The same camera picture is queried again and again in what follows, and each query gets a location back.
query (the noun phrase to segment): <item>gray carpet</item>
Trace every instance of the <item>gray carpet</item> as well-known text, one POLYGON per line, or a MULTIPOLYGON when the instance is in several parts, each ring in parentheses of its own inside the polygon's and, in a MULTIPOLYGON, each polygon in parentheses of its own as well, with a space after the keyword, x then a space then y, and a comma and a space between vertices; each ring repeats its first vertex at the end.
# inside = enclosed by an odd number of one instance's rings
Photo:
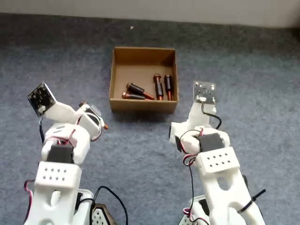
MULTIPOLYGON (((110 125, 84 162, 81 188, 107 185, 124 201, 131 225, 176 225, 191 183, 168 143, 171 121, 184 121, 192 81, 217 84, 217 114, 259 191, 268 225, 300 220, 300 43, 290 30, 176 22, 0 15, 0 224, 21 224, 41 154, 38 118, 27 94, 45 81, 77 109, 96 104, 110 125), (116 45, 176 48, 180 102, 172 115, 112 113, 108 93, 116 45)), ((45 130, 51 125, 45 120, 45 130)), ((195 194, 203 193, 195 177, 195 194)), ((100 193, 117 222, 120 204, 100 193)))

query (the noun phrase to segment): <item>copper bolt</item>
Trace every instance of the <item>copper bolt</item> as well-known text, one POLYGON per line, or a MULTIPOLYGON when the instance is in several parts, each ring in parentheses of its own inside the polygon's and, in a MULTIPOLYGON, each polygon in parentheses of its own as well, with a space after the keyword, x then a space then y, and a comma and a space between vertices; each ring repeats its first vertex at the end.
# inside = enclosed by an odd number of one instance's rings
POLYGON ((172 90, 173 90, 172 77, 171 75, 167 74, 165 75, 165 91, 168 95, 169 101, 172 101, 172 90))
POLYGON ((150 100, 150 99, 145 98, 144 95, 128 94, 126 92, 122 93, 122 98, 124 98, 124 99, 150 100))
POLYGON ((154 100, 154 96, 145 92, 145 89, 133 84, 133 83, 127 83, 126 88, 128 91, 138 94, 138 95, 144 95, 146 98, 154 100))
POLYGON ((164 92, 163 92, 163 85, 161 84, 160 79, 161 79, 161 75, 154 74, 153 80, 155 83, 156 98, 161 101, 163 100, 164 92))
POLYGON ((80 102, 80 103, 79 103, 79 107, 83 106, 84 104, 86 104, 85 101, 80 102))

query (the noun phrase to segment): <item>open cardboard box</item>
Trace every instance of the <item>open cardboard box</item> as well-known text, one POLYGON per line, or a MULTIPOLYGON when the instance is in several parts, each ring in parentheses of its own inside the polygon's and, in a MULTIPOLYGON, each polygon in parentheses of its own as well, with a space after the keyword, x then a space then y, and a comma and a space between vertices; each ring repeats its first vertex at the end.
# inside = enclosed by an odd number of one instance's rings
POLYGON ((174 49, 115 47, 112 55, 112 76, 109 101, 113 111, 155 111, 172 113, 179 99, 176 57, 174 49), (164 100, 122 99, 127 83, 134 83, 156 97, 154 74, 161 75, 164 100), (164 76, 170 74, 173 82, 172 101, 167 100, 164 76))

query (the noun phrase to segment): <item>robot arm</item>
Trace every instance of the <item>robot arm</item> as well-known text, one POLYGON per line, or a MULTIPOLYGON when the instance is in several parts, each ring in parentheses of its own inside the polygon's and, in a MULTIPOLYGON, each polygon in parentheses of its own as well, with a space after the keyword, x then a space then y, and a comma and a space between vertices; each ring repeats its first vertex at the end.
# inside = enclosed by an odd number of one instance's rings
POLYGON ((91 202, 83 202, 75 210, 76 200, 79 192, 84 198, 93 198, 93 194, 79 191, 81 166, 90 142, 108 126, 96 107, 81 104, 75 111, 58 102, 45 83, 31 92, 28 100, 38 116, 57 123, 45 134, 34 195, 24 224, 85 225, 89 222, 91 202))
MULTIPOLYGON (((265 225, 259 208, 248 192, 228 134, 209 125, 208 114, 214 115, 216 112, 214 91, 215 84, 194 82, 194 103, 188 120, 171 123, 169 141, 176 143, 177 149, 186 156, 195 157, 194 165, 198 169, 210 211, 210 225, 265 225), (220 178, 228 184, 227 190, 220 187, 220 178), (241 212, 240 209, 249 203, 250 206, 241 212)), ((190 209, 192 218, 206 217, 200 208, 196 202, 196 207, 190 209)), ((197 220, 197 224, 206 223, 197 220)))

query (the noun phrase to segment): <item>bolt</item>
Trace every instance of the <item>bolt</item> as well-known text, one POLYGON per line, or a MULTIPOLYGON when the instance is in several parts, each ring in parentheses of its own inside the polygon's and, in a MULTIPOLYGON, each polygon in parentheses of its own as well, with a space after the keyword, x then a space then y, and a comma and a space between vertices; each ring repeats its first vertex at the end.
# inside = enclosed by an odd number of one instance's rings
POLYGON ((86 102, 80 102, 79 107, 83 106, 84 104, 86 104, 86 102))
POLYGON ((161 84, 160 79, 161 79, 161 75, 154 74, 153 80, 155 83, 156 98, 161 101, 163 100, 164 92, 163 92, 163 85, 161 84))

